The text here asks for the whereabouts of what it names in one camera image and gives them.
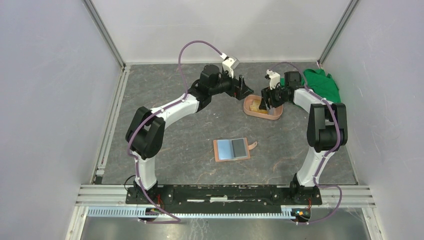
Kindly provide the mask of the tan leather card holder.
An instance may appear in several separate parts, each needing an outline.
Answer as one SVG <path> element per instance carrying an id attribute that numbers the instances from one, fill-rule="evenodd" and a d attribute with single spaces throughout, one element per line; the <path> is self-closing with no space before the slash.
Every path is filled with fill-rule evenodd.
<path id="1" fill-rule="evenodd" d="M 213 141 L 214 159 L 217 163 L 250 159 L 250 151 L 257 144 L 257 141 L 249 144 L 246 137 L 216 139 Z"/>

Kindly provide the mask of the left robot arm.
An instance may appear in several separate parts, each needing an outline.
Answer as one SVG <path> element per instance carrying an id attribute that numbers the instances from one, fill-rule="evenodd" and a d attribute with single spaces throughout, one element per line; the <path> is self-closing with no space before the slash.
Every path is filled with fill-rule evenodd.
<path id="1" fill-rule="evenodd" d="M 230 72 L 213 64 L 206 65 L 187 93 L 160 107 L 139 107 L 125 135 L 128 155 L 135 161 L 136 184 L 140 187 L 138 197 L 145 204 L 157 198 L 155 156 L 163 145 L 165 130 L 182 118 L 203 110 L 214 95 L 225 93 L 243 100 L 254 93 L 247 86 L 243 75 L 230 76 Z"/>

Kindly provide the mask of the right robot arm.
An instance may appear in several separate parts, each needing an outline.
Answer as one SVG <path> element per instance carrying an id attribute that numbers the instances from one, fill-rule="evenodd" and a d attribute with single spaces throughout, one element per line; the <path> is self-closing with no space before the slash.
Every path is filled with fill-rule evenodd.
<path id="1" fill-rule="evenodd" d="M 289 199 L 302 204 L 309 198 L 309 191 L 319 186 L 319 177 L 329 158 L 347 142 L 346 106 L 321 97 L 307 86 L 305 76 L 289 71 L 289 79 L 281 83 L 279 73 L 267 70 L 265 78 L 269 86 L 261 90 L 260 110 L 278 108 L 292 102 L 308 112 L 306 139 L 307 156 L 300 170 L 290 183 Z"/>

